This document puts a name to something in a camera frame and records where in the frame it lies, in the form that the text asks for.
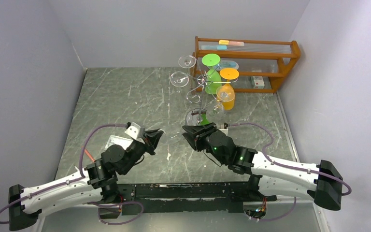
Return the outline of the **clear wine glass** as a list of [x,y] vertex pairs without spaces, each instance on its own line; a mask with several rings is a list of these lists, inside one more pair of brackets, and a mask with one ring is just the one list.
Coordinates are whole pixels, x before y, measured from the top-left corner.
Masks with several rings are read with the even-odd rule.
[[182,68],[192,68],[196,65],[197,59],[192,55],[181,56],[178,60],[178,64]]
[[169,81],[170,81],[172,86],[177,87],[177,88],[182,88],[182,87],[186,87],[188,85],[189,76],[188,76],[188,74],[186,74],[184,72],[177,71],[177,72],[173,72],[169,76]]
[[210,122],[219,121],[225,114],[224,107],[217,100],[216,95],[215,100],[207,106],[206,111],[206,117]]
[[189,111],[185,118],[185,125],[188,126],[199,126],[209,124],[209,120],[206,117],[206,109],[195,108]]

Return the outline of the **orange plastic wine glass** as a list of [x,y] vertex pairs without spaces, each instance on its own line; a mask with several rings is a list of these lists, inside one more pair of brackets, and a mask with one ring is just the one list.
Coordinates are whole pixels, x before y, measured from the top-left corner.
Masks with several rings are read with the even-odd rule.
[[235,68],[223,68],[219,74],[225,83],[216,90],[216,98],[222,103],[224,110],[229,111],[234,107],[235,102],[235,91],[231,81],[237,80],[240,74]]

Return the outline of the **green plastic wine glass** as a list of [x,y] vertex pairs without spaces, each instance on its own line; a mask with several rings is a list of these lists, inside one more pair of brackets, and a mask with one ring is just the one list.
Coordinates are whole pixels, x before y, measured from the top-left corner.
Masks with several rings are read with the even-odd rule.
[[205,87],[205,92],[214,95],[216,94],[217,89],[222,86],[222,78],[216,70],[221,58],[217,54],[210,53],[203,56],[201,61],[203,65],[209,68],[206,72],[207,86]]

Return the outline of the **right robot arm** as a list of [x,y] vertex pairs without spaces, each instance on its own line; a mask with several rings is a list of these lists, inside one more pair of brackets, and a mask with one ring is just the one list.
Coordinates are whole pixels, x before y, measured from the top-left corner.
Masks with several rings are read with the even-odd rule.
[[249,199],[281,195],[310,200],[331,211],[341,209],[344,181],[332,162],[300,163],[271,157],[265,151],[236,145],[215,123],[184,125],[182,129],[193,150],[209,153],[234,173],[250,176]]

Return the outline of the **chrome wine glass rack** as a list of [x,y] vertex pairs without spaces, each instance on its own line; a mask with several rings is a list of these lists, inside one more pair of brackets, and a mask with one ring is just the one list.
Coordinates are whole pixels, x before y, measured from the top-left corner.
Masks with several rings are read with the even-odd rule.
[[206,81],[206,72],[208,70],[200,70],[200,74],[196,74],[192,76],[191,74],[188,74],[189,76],[189,83],[186,87],[177,88],[177,92],[184,95],[185,99],[192,104],[197,104],[198,106],[196,108],[199,109],[206,109],[207,106],[212,103],[215,100],[215,94],[208,94],[205,92],[205,87],[207,86]]

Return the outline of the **wooden shelf rack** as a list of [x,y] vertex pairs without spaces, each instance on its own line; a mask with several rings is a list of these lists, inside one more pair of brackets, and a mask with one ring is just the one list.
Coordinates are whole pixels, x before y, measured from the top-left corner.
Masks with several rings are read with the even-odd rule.
[[[233,60],[239,65],[240,77],[234,83],[234,89],[239,93],[276,93],[289,73],[301,57],[301,50],[296,41],[255,41],[236,40],[244,42],[244,46],[227,46],[225,51],[200,50],[201,45],[219,45],[221,39],[195,37],[195,50],[192,53],[201,64],[204,55],[214,53],[221,60]],[[263,76],[265,87],[255,89],[251,76]]]

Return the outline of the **clear plastic card case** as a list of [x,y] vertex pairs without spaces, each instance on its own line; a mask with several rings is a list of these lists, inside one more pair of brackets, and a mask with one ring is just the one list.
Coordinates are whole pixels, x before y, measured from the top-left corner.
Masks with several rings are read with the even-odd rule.
[[108,141],[105,144],[104,150],[107,150],[112,145],[120,145],[123,149],[127,149],[131,143],[132,139],[110,135]]

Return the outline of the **red pen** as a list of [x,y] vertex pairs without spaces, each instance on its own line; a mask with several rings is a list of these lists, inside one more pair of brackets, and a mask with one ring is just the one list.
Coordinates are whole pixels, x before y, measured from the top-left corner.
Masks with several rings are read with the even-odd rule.
[[92,155],[89,153],[87,149],[84,149],[84,154],[92,161],[94,162],[95,159],[92,157]]

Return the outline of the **blue oval plate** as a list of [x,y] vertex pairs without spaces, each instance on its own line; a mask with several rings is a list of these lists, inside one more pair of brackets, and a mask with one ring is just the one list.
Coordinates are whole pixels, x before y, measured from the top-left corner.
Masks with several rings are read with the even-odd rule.
[[237,62],[233,61],[233,60],[221,60],[221,62],[219,63],[219,67],[217,68],[217,70],[222,70],[224,68],[233,68],[233,69],[236,69],[238,70],[239,69],[239,65]]

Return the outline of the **small white box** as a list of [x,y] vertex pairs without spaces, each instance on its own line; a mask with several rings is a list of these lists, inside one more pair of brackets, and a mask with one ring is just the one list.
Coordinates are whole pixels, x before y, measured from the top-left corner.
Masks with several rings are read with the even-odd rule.
[[250,78],[253,88],[263,89],[265,87],[263,76],[251,76]]

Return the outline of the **blue bar on shelf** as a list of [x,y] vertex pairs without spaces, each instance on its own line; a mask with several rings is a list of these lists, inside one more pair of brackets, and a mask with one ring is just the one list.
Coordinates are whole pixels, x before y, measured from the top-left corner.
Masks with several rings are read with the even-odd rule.
[[201,45],[200,50],[225,51],[227,50],[227,46],[226,45]]

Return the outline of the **yellow pink eraser bar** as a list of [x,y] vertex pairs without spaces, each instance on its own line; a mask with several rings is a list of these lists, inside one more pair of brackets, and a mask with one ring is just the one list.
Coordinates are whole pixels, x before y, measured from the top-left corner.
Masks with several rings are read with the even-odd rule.
[[226,45],[226,46],[244,46],[244,42],[239,41],[229,41],[229,40],[219,40],[219,45]]

